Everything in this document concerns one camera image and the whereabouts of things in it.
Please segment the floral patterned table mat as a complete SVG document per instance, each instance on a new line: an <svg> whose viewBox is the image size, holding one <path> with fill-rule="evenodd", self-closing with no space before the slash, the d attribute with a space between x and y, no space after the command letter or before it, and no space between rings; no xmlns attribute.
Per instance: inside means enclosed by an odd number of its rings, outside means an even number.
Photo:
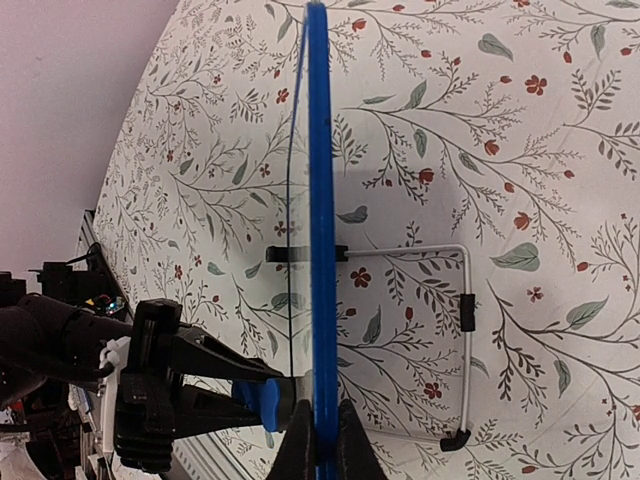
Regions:
<svg viewBox="0 0 640 480"><path fill-rule="evenodd" d="M286 373L301 1L182 1L135 91L94 231L132 302ZM336 236L461 245L471 436L367 430L391 479L639 475L639 5L330 1Z"/></svg>

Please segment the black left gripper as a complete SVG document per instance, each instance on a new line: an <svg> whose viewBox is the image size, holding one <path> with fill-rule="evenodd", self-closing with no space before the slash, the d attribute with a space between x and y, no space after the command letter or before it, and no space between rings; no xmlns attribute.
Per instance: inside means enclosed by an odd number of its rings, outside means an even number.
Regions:
<svg viewBox="0 0 640 480"><path fill-rule="evenodd" d="M171 469L174 439L262 424L260 416L241 402L200 387L182 387L171 403L170 347L180 315L181 307L167 299L137 305L127 365L118 382L115 451L125 466L146 473ZM244 357L204 332L174 337L174 370L251 382L285 377L261 359Z"/></svg>

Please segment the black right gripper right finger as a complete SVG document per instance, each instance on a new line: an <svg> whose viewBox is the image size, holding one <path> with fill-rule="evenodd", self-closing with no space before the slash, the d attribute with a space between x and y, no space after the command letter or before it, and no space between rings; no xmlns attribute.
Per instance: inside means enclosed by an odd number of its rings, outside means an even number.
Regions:
<svg viewBox="0 0 640 480"><path fill-rule="evenodd" d="M339 430L335 450L337 478L340 480L387 480L358 413L349 399L338 408Z"/></svg>

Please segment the blue whiteboard eraser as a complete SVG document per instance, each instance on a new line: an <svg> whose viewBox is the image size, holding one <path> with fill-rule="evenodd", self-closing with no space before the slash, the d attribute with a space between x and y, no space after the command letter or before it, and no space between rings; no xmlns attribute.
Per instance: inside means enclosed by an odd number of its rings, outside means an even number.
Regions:
<svg viewBox="0 0 640 480"><path fill-rule="evenodd" d="M292 377L270 378L265 382L234 381L231 396L257 414L268 432L284 432L297 403Z"/></svg>

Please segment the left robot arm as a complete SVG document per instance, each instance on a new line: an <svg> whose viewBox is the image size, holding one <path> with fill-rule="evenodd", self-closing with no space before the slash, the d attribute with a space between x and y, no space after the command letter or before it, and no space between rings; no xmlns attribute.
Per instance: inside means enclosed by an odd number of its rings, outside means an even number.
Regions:
<svg viewBox="0 0 640 480"><path fill-rule="evenodd" d="M168 299L138 303L127 324L38 294L1 309L1 405L7 407L48 379L87 384L116 371L102 357L111 341L130 341L117 372L114 449L122 463L151 474L170 470L173 443L261 418L231 396L187 385L187 375L247 382L284 375L259 358L244 357L181 320Z"/></svg>

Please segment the front aluminium rail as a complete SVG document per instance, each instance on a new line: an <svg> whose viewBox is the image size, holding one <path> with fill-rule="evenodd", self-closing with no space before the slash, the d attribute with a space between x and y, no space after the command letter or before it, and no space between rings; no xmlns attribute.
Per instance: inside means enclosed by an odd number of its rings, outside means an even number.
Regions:
<svg viewBox="0 0 640 480"><path fill-rule="evenodd" d="M73 267L97 273L101 278L99 286L94 287L94 293L89 295L92 302L91 308L106 316L132 324L131 306L107 262L105 251L94 231L95 214L95 210L85 210L82 214L76 249L76 255L80 259L73 264Z"/></svg>

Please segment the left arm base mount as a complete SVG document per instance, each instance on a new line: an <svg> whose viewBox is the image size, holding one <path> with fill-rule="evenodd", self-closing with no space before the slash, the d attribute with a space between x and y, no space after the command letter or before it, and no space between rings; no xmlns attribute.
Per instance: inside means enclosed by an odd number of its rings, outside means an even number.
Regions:
<svg viewBox="0 0 640 480"><path fill-rule="evenodd" d="M94 293L93 288L99 286L101 278L97 273L75 269L73 264L79 259L80 257L76 257L68 261L44 262L41 268L32 270L32 273L36 274L43 295L70 305L86 307L106 316L91 308L89 298Z"/></svg>

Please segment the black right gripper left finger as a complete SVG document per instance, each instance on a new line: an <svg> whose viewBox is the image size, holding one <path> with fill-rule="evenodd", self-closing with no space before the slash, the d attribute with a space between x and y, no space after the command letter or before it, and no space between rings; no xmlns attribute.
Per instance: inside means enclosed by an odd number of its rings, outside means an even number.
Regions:
<svg viewBox="0 0 640 480"><path fill-rule="evenodd" d="M310 400L300 400L267 480L316 480L316 425Z"/></svg>

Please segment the small blue-framed whiteboard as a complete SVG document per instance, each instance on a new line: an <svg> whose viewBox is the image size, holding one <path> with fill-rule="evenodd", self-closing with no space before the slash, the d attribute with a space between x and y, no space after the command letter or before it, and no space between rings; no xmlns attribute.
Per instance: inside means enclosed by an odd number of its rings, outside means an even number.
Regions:
<svg viewBox="0 0 640 480"><path fill-rule="evenodd" d="M287 246L297 264L290 300L301 340L294 367L312 404L314 468L318 479L337 476L338 437L336 254L328 21L325 6L305 5L287 161Z"/></svg>

